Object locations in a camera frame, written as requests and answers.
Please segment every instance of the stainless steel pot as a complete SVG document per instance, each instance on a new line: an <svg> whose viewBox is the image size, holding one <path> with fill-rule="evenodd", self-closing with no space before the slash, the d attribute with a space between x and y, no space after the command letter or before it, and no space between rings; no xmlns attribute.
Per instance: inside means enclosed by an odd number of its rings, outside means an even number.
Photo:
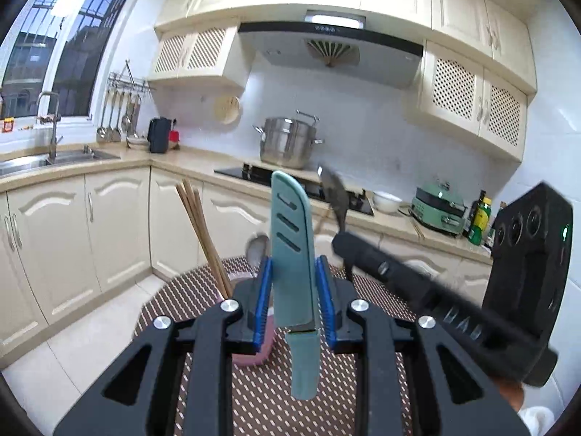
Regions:
<svg viewBox="0 0 581 436"><path fill-rule="evenodd" d="M260 133L260 160L276 166L302 169L313 150L313 145L323 144L316 139L318 118L297 110L297 113L315 120L311 126L293 118L267 118L264 127L253 126Z"/></svg>

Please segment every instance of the sink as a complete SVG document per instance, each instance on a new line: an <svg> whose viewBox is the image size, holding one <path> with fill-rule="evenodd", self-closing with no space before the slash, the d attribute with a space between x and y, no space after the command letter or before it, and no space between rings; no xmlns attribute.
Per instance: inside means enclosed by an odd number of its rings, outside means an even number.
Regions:
<svg viewBox="0 0 581 436"><path fill-rule="evenodd" d="M97 160L119 159L120 157L98 150L66 150L56 153L54 161L48 160L48 155L18 157L16 159L0 162L0 178L8 175L20 174L43 167L62 166L66 164L78 164L94 162Z"/></svg>

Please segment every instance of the window frame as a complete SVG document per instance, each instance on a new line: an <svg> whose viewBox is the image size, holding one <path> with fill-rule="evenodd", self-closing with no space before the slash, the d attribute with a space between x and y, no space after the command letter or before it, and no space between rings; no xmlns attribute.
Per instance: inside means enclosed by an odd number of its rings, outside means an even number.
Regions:
<svg viewBox="0 0 581 436"><path fill-rule="evenodd" d="M8 31L7 37L2 42L2 47L0 48L0 84L4 80L5 71L8 66L8 60L16 44L16 37L20 32L23 21L27 17L30 8L35 0L28 0L27 3L22 8L18 17L15 19L10 30ZM43 91L51 91L54 86L54 79L56 77L56 71L59 66L60 59L65 50L65 45L69 34L71 33L75 20L81 11L82 5L85 0L78 0L74 11L63 19L62 30L56 40L52 54L50 55L50 60L46 69L44 81L42 83ZM93 86L93 92L91 96L91 104L89 105L88 116L64 116L59 123L59 130L62 128L90 128L95 127L98 122L98 117L100 113L98 108L102 106L104 101L104 94L106 92L107 78L109 76L110 68L113 62L115 49L117 48L118 42L120 40L123 29L127 25L129 16L136 4L137 0L126 0L123 8L121 9L117 21L109 34L109 39L103 50L101 56L101 63L95 77L95 83ZM12 36L12 44L5 45L7 39ZM48 97L43 97L38 106L38 115L45 116L48 114L49 99ZM33 125L33 130L38 129L49 129L47 126L40 125L37 123L37 118L34 116L24 116L20 118L15 118L15 129L23 126Z"/></svg>

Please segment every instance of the kettle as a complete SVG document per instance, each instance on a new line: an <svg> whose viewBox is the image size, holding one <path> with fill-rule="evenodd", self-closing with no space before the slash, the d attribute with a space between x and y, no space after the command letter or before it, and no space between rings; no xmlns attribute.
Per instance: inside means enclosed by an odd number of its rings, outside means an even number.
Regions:
<svg viewBox="0 0 581 436"><path fill-rule="evenodd" d="M169 147L171 120L167 118L153 118L149 122L147 140L149 151L155 154L165 154Z"/></svg>

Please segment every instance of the yellow label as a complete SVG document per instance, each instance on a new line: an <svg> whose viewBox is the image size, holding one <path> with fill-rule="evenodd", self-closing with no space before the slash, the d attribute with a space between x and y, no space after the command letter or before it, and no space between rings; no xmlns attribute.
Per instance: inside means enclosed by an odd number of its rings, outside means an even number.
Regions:
<svg viewBox="0 0 581 436"><path fill-rule="evenodd" d="M481 231L486 229L488 224L488 215L482 209L478 209L476 216L474 217L474 225L480 228Z"/></svg>

